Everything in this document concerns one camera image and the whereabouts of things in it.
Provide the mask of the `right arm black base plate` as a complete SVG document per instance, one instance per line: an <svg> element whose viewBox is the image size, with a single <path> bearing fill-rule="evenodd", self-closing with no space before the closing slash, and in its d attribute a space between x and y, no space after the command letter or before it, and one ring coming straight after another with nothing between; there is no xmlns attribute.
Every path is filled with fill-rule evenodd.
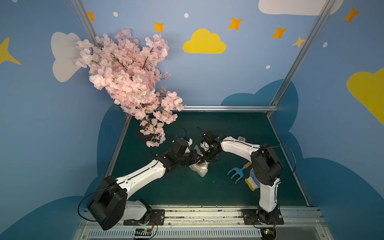
<svg viewBox="0 0 384 240"><path fill-rule="evenodd" d="M263 209L242 209L241 216L245 225L283 225L283 216L279 209L267 213Z"/></svg>

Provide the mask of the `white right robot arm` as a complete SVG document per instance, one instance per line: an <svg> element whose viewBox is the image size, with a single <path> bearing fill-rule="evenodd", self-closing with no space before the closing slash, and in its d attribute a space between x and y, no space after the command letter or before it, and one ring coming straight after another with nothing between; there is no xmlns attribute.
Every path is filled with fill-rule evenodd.
<svg viewBox="0 0 384 240"><path fill-rule="evenodd" d="M273 147L268 144L252 145L227 135L216 136L208 131L201 142L203 159L214 162L221 152L242 157L251 164L260 183L260 200L254 221L266 225L283 225L284 220L277 200L283 164Z"/></svg>

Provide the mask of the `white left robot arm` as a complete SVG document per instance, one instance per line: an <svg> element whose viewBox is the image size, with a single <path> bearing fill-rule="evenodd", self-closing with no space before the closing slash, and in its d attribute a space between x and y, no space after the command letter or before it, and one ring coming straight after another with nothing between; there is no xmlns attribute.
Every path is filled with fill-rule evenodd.
<svg viewBox="0 0 384 240"><path fill-rule="evenodd" d="M107 231L121 220L146 225L152 221L152 208L144 200L129 198L149 183L162 178L178 166L190 166L203 158L199 147L191 147L192 140L176 139L167 151L149 164L123 177L105 177L87 205L100 227Z"/></svg>

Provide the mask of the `clear bubble wrap sheet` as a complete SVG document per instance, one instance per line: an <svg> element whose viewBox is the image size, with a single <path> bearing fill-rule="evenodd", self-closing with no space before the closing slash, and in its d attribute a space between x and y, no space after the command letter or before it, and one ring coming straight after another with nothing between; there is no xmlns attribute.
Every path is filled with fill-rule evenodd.
<svg viewBox="0 0 384 240"><path fill-rule="evenodd" d="M197 145L194 146L194 157L196 162L190 165L189 168L203 178L208 172L209 163L203 159L204 155Z"/></svg>

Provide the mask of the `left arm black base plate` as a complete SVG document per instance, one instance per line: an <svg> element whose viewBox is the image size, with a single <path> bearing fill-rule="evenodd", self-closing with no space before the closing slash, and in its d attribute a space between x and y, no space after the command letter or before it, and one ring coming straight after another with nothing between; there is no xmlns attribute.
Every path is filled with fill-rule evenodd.
<svg viewBox="0 0 384 240"><path fill-rule="evenodd" d="M140 220L124 220L124 226L163 226L165 220L165 210L155 209L148 211Z"/></svg>

